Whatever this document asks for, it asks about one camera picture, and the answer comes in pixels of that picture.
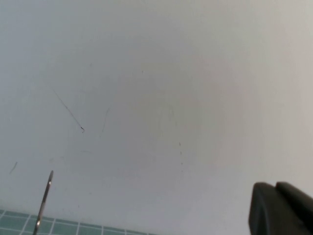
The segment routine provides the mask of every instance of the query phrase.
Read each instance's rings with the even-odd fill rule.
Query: white surface
[[[311,9],[2,1],[0,206],[36,213],[54,169],[47,216],[248,234],[256,181],[313,195]]]

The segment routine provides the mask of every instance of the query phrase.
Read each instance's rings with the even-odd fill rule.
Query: needle
[[[52,177],[53,177],[53,170],[52,170],[51,173],[50,173],[47,186],[45,187],[45,193],[44,193],[44,197],[43,197],[43,200],[42,200],[42,202],[41,202],[41,205],[40,205],[40,209],[39,209],[39,213],[38,213],[38,217],[37,217],[37,221],[36,221],[36,225],[35,225],[35,229],[34,229],[33,235],[36,235],[36,234],[37,234],[37,231],[38,231],[38,229],[39,229],[39,225],[40,225],[41,218],[42,218],[42,216],[43,216],[43,212],[44,212],[44,208],[45,208],[45,201],[47,200],[49,188],[50,188],[50,186],[51,186]]]

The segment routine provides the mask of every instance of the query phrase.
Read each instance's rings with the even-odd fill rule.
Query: green cutting mat
[[[0,235],[32,235],[37,216],[0,210]],[[152,235],[43,217],[38,235]]]

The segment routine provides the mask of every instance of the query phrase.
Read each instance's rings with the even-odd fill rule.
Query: black object
[[[44,212],[44,208],[45,208],[45,202],[47,200],[48,197],[48,192],[52,183],[52,177],[53,177],[53,170],[50,172],[49,178],[48,178],[48,183],[45,187],[45,193],[44,193],[44,197],[43,200],[41,201],[41,205],[40,205],[40,209],[39,209],[39,213],[38,213],[38,217],[37,217],[37,221],[35,224],[35,228],[34,228],[34,233],[33,235],[37,234],[37,231],[39,229],[40,223],[41,223],[41,218],[43,216],[43,212]]]
[[[252,235],[313,235],[313,199],[289,183],[253,186]]]

